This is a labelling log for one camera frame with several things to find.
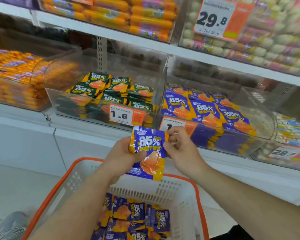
floor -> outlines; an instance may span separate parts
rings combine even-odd
[[[0,222],[11,212],[34,214],[60,177],[0,165]],[[236,222],[223,210],[204,208],[210,237]]]

white basket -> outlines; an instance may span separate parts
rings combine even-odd
[[[22,240],[26,240],[59,209],[102,162],[103,160],[94,158],[76,160],[48,194],[31,220]],[[173,240],[209,240],[198,187],[187,178],[164,174],[161,181],[153,181],[123,175],[116,184],[110,186],[108,192],[168,209]]]

right hand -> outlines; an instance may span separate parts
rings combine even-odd
[[[168,130],[168,134],[169,142],[164,142],[163,147],[182,174],[193,179],[209,167],[200,156],[196,145],[190,140],[184,127],[174,126]]]

price tag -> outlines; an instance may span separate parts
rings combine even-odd
[[[160,130],[167,131],[170,130],[171,127],[173,126],[183,126],[187,131],[188,135],[191,136],[195,128],[197,127],[197,123],[178,120],[178,119],[164,116],[161,121]]]
[[[203,35],[236,40],[252,9],[252,4],[243,2],[203,0],[193,31]]]
[[[145,112],[137,109],[130,109],[124,106],[110,105],[110,121],[125,125],[142,125]]]
[[[290,160],[300,154],[300,148],[291,146],[281,146],[273,150],[269,157]]]

